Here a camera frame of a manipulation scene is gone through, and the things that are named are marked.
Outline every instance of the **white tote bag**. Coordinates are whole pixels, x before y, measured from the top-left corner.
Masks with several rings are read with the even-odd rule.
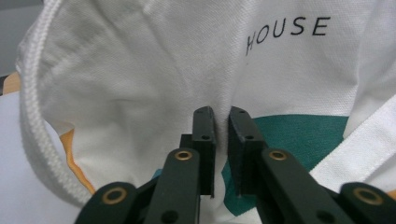
[[[83,205],[107,183],[149,181],[210,105],[216,197],[202,198],[201,222],[260,223],[230,176],[234,105],[320,184],[396,189],[395,11],[395,1],[47,0],[17,61],[26,155],[49,189]]]

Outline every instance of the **orange strip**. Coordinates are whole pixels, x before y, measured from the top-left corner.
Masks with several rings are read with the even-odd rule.
[[[60,137],[61,142],[64,145],[64,152],[66,153],[67,164],[69,165],[73,173],[76,175],[79,182],[81,182],[81,184],[84,185],[85,188],[87,188],[91,194],[94,194],[95,189],[93,188],[93,185],[84,175],[81,168],[79,168],[79,166],[77,166],[74,162],[73,151],[72,151],[73,136],[74,136],[74,129],[68,133],[62,134]]]
[[[390,196],[390,198],[396,200],[396,189],[394,189],[391,192],[388,192],[388,195]]]

